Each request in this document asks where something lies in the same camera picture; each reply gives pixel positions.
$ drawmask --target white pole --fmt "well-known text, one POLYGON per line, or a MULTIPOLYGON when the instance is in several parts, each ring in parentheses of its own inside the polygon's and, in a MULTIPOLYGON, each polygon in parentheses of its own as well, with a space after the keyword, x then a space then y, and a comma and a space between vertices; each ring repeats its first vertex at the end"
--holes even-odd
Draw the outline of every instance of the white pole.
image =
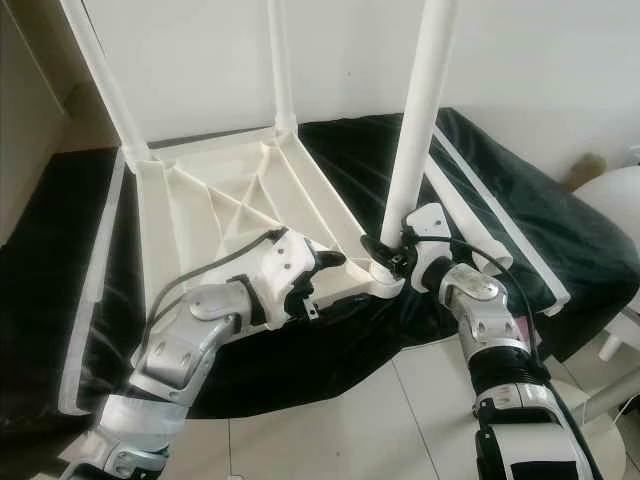
POLYGON ((579 426, 640 394, 640 368, 629 372, 571 410, 579 426))
POLYGON ((400 244, 401 221, 415 209, 418 201, 424 160, 429 152, 446 64, 451 52, 457 5, 458 0, 426 0, 422 12, 404 120, 380 235, 382 243, 390 247, 400 244))
MULTIPOLYGON (((438 164, 431 158, 431 155, 427 155, 427 159, 424 162, 424 173, 464 239, 471 245, 487 252, 504 268, 509 269, 513 263, 513 257, 509 251, 502 242, 491 236, 483 223, 478 220, 476 214, 473 213, 471 207, 464 201, 462 195, 458 193, 438 164)), ((500 270, 486 258, 477 253, 473 253, 472 257, 473 262, 481 272, 487 275, 500 273, 500 270)))
POLYGON ((82 3, 80 0, 60 0, 60 3, 113 126, 118 132, 122 144, 120 149, 129 167, 133 169, 137 160, 151 160, 149 147, 138 131, 124 96, 109 69, 82 3))
POLYGON ((276 99, 276 130, 297 132, 298 123, 293 109, 287 31, 282 0, 268 0, 268 10, 273 88, 276 99))
POLYGON ((610 333, 607 341, 604 342, 604 345, 598 352, 600 360, 603 362, 611 360, 611 357, 613 357, 613 355, 620 349, 622 343, 623 342, 620 338, 616 337, 613 333, 610 333))

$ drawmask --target robotic arm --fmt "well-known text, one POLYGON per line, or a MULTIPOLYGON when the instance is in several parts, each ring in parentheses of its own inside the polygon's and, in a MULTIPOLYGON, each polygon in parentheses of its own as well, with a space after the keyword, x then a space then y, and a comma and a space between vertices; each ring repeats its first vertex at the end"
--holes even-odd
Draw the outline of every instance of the robotic arm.
POLYGON ((134 368, 125 393, 109 395, 96 425, 84 435, 79 454, 61 478, 159 477, 169 444, 184 426, 220 347, 265 329, 278 329, 294 318, 318 320, 320 313, 310 300, 311 279, 345 260, 339 252, 318 251, 302 235, 281 229, 169 284, 151 308, 147 331, 132 357, 134 368), (166 294, 188 277, 243 255, 257 255, 255 273, 192 288, 155 313, 166 294))
POLYGON ((549 383, 548 372, 507 309, 504 285, 451 261, 449 242, 444 241, 450 232, 439 204, 412 212, 403 227, 403 247, 397 251, 371 238, 363 243, 415 290, 437 295, 458 322, 476 393, 479 477, 602 478, 571 414, 549 383))
MULTIPOLYGON (((363 245, 397 278, 407 279, 417 291, 437 295, 458 321, 476 392, 480 478, 601 478, 546 370, 507 309, 505 287, 466 264, 452 262, 450 232, 439 204, 411 213, 403 228, 398 250, 370 237, 363 237, 363 245)), ((310 300, 312 277, 323 268, 341 265, 345 257, 317 251, 303 236, 286 229, 263 237, 271 244, 258 273, 195 287, 150 318, 149 330, 133 355, 129 388, 109 395, 63 479, 157 478, 168 446, 183 427, 222 345, 280 328, 291 318, 318 319, 320 313, 310 300)))

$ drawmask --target white tile floor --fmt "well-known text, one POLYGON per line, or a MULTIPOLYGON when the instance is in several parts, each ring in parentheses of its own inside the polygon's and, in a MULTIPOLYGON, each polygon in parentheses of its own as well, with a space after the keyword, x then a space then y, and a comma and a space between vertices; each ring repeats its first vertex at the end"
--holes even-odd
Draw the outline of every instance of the white tile floor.
MULTIPOLYGON (((640 363, 623 349, 609 364, 602 337, 554 377, 595 391, 640 363)), ((340 397, 246 419, 190 422, 162 478, 324 480, 477 478, 473 391, 456 337, 407 349, 340 397)), ((640 421, 623 418, 624 480, 640 480, 640 421)))

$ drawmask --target cable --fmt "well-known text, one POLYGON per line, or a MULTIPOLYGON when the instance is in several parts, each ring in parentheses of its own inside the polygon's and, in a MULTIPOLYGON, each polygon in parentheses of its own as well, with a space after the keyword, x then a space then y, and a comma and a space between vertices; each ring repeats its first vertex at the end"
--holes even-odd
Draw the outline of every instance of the cable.
POLYGON ((624 406, 616 414, 616 418, 613 419, 613 424, 614 425, 616 423, 618 423, 618 420, 620 420, 620 417, 622 416, 622 414, 627 410, 627 407, 629 407, 629 405, 631 405, 631 402, 633 402, 639 396, 640 396, 640 393, 636 393, 633 397, 631 397, 629 400, 627 400, 627 402, 624 404, 624 406))
POLYGON ((272 242, 275 243, 277 240, 280 239, 280 237, 282 237, 282 235, 285 234, 286 231, 287 231, 286 227, 280 228, 278 230, 269 230, 263 233, 262 235, 260 235, 255 240, 253 240, 251 243, 248 243, 244 247, 240 248, 239 250, 236 250, 235 252, 227 255, 226 257, 223 257, 207 265, 203 265, 202 267, 198 267, 194 270, 191 270, 190 272, 184 273, 179 277, 175 278, 174 280, 170 281, 169 283, 167 283, 162 288, 162 290, 160 290, 158 295, 156 295, 156 298, 153 301, 153 304, 151 304, 151 308, 149 309, 149 315, 147 315, 147 323, 145 325, 144 333, 142 335, 142 341, 140 342, 140 359, 144 356, 144 351, 146 350, 147 345, 149 343, 149 336, 151 335, 151 329, 154 327, 154 325, 158 323, 158 320, 160 320, 160 318, 162 318, 163 315, 165 315, 169 310, 171 310, 171 308, 177 305, 177 303, 182 299, 182 296, 181 296, 177 300, 167 305, 167 307, 165 307, 160 313, 157 313, 158 309, 160 308, 160 304, 162 303, 162 300, 164 300, 164 297, 166 297, 171 290, 173 290, 175 287, 177 287, 181 283, 193 277, 197 277, 198 275, 208 272, 209 270, 213 270, 226 263, 231 262, 232 260, 235 260, 236 258, 244 255, 249 250, 257 247, 259 244, 261 244, 265 240, 271 240, 272 242))
POLYGON ((487 252, 465 242, 464 240, 458 240, 457 238, 451 238, 451 237, 417 236, 417 235, 412 235, 409 238, 416 242, 448 242, 451 244, 465 246, 472 252, 475 252, 481 257, 486 258, 489 262, 491 262, 491 264, 493 264, 500 271, 500 273, 502 273, 509 280, 511 280, 511 283, 513 283, 513 285, 516 287, 516 290, 518 291, 518 294, 522 299, 522 303, 525 306, 526 318, 527 318, 527 331, 529 332, 529 349, 531 350, 531 358, 533 359, 533 362, 535 363, 536 367, 538 368, 541 367, 540 357, 538 355, 538 349, 536 347, 536 341, 535 341, 535 327, 533 325, 533 312, 531 310, 531 305, 529 303, 527 294, 524 291, 524 288, 522 288, 522 285, 520 285, 520 282, 518 282, 516 277, 511 272, 509 272, 509 270, 504 268, 500 264, 500 262, 498 262, 495 258, 489 255, 487 252))

